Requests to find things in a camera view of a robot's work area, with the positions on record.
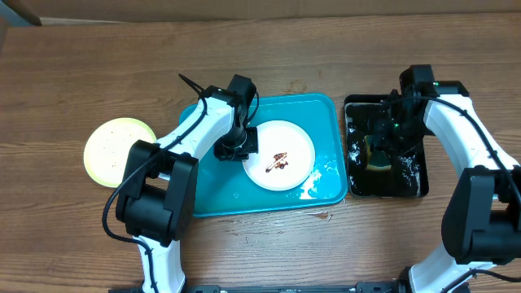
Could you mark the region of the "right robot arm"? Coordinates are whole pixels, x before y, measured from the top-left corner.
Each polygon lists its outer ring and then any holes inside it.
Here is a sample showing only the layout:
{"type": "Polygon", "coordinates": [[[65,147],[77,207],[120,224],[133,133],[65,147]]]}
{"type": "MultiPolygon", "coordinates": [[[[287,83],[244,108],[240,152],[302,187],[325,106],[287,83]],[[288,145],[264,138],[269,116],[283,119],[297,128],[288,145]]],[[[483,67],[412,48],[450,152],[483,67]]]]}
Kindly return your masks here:
{"type": "Polygon", "coordinates": [[[466,292],[476,274],[520,257],[520,165],[494,141],[459,81],[413,81],[371,95],[368,150],[402,154],[438,138],[458,174],[441,224],[442,243],[404,271],[396,292],[466,292]]]}

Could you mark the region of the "white plate with sauce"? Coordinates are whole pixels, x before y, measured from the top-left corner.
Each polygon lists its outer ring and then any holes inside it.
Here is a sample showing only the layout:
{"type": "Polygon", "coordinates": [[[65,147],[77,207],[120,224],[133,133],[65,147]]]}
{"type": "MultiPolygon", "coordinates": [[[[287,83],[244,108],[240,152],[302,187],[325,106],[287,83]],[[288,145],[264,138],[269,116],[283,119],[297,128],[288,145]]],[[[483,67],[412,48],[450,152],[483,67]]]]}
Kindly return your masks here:
{"type": "Polygon", "coordinates": [[[258,152],[243,161],[248,177],[271,191],[290,190],[313,171],[315,149],[310,136],[298,125],[271,120],[256,127],[258,152]]]}

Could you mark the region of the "yellow plate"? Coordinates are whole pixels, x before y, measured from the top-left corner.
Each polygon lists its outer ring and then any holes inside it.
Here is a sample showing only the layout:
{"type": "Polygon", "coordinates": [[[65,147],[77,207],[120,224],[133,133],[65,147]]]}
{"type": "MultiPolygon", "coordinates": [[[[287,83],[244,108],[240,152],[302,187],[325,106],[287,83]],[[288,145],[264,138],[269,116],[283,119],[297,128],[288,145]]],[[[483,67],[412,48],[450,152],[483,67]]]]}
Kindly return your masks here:
{"type": "Polygon", "coordinates": [[[129,149],[137,140],[156,141],[152,129],[140,120],[121,117],[100,125],[84,149],[83,162],[88,175],[101,186],[118,187],[129,149]]]}

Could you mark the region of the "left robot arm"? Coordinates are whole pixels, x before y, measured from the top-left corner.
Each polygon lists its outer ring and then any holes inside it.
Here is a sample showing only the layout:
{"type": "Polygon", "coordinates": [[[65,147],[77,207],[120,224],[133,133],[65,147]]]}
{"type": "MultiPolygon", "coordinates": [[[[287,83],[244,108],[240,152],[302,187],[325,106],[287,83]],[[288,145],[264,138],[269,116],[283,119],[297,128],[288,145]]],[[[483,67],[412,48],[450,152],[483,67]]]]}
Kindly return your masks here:
{"type": "Polygon", "coordinates": [[[208,151],[220,161],[244,161],[258,151],[256,128],[249,125],[258,99],[251,81],[235,77],[225,89],[192,88],[197,108],[158,142],[130,147],[123,181],[103,209],[106,234],[138,245],[141,292],[186,289],[179,241],[194,212],[199,161],[208,151]]]}

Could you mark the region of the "yellow green sponge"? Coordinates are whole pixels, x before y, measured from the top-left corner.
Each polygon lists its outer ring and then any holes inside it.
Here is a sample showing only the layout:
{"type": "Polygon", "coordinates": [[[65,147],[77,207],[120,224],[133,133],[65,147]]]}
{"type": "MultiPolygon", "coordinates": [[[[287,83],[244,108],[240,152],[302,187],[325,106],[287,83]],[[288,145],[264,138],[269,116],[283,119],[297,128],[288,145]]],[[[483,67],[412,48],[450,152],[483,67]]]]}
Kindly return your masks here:
{"type": "Polygon", "coordinates": [[[371,171],[387,171],[392,168],[392,163],[383,151],[374,149],[372,137],[366,135],[364,137],[366,147],[366,169],[371,171]]]}

